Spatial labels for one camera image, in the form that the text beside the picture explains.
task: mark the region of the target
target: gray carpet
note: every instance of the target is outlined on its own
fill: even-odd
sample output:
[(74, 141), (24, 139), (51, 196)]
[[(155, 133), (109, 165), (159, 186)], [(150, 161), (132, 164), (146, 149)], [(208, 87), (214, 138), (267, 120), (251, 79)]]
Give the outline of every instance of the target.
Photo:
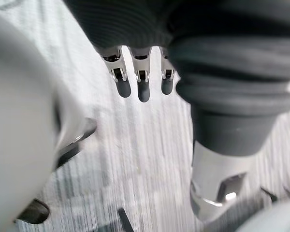
[(286, 196), (290, 187), (290, 113), (279, 118), (240, 202), (203, 225), (189, 203), (192, 127), (189, 105), (175, 91), (160, 90), (160, 54), (151, 54), (149, 102), (137, 97), (127, 48), (132, 94), (121, 98), (112, 78), (61, 1), (0, 0), (0, 14), (39, 48), (80, 101), (98, 130), (72, 161), (53, 173), (39, 199), (52, 214), (42, 225), (18, 222), (20, 232), (119, 232), (116, 210), (124, 207), (136, 232), (231, 232), (267, 198), (260, 185)]

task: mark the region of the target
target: floor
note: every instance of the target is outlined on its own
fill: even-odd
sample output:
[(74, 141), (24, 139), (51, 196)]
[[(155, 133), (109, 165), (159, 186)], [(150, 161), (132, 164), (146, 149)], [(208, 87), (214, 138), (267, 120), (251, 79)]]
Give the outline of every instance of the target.
[(189, 203), (189, 105), (175, 91), (169, 96), (161, 93), (158, 48), (151, 54), (147, 103), (138, 100), (132, 61), (124, 48), (132, 94), (123, 99), (62, 1), (0, 0), (0, 14), (39, 48), (99, 126), (78, 156), (51, 175), (38, 196), (51, 208), (49, 220), (42, 225), (18, 222), (20, 232), (120, 232), (116, 212), (120, 207), (136, 232), (232, 232), (264, 203), (268, 205), (260, 186), (286, 197), (290, 113), (277, 121), (238, 204), (204, 225)]

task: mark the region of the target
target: black fingertip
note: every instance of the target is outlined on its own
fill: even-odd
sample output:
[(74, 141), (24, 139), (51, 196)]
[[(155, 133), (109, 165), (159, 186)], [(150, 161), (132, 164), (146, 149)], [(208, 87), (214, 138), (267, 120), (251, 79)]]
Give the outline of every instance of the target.
[(173, 89), (173, 79), (162, 79), (161, 91), (165, 95), (169, 95)]
[(116, 82), (116, 87), (121, 97), (127, 98), (128, 96), (130, 96), (131, 87), (128, 78), (126, 81), (121, 78), (118, 79), (118, 82)]
[(141, 80), (137, 83), (138, 96), (141, 102), (147, 102), (150, 97), (149, 81)]

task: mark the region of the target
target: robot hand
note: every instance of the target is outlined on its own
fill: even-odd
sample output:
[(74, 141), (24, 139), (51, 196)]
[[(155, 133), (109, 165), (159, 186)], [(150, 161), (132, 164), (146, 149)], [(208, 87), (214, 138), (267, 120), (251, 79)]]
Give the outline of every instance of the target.
[(65, 2), (122, 97), (131, 89), (120, 47), (130, 48), (142, 102), (150, 48), (162, 47), (162, 92), (172, 91), (176, 69), (176, 90), (191, 103), (193, 211), (206, 221), (219, 217), (277, 116), (290, 110), (290, 0)]
[[(173, 78), (175, 70), (167, 58), (167, 51), (164, 48), (161, 50), (161, 90), (165, 95), (172, 92)], [(116, 83), (118, 93), (121, 97), (126, 98), (131, 94), (131, 88), (126, 72), (126, 65), (121, 52), (121, 46), (97, 49), (104, 63), (106, 64), (110, 75)], [(146, 102), (149, 100), (149, 74), (150, 74), (150, 51), (151, 47), (132, 48), (130, 53), (136, 75), (138, 96), (140, 101)]]

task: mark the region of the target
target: striped carpet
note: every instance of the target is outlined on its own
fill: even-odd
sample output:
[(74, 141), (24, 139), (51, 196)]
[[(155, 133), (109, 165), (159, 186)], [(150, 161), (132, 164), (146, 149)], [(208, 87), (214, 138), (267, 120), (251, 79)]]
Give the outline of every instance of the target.
[(0, 14), (39, 48), (98, 121), (72, 161), (51, 175), (39, 199), (51, 208), (42, 225), (20, 232), (120, 232), (123, 207), (136, 232), (232, 232), (268, 198), (290, 187), (290, 113), (281, 116), (248, 176), (240, 202), (204, 225), (189, 203), (192, 127), (189, 105), (160, 90), (160, 52), (151, 53), (149, 102), (137, 97), (131, 58), (123, 48), (132, 94), (121, 98), (108, 71), (61, 1), (0, 0)]

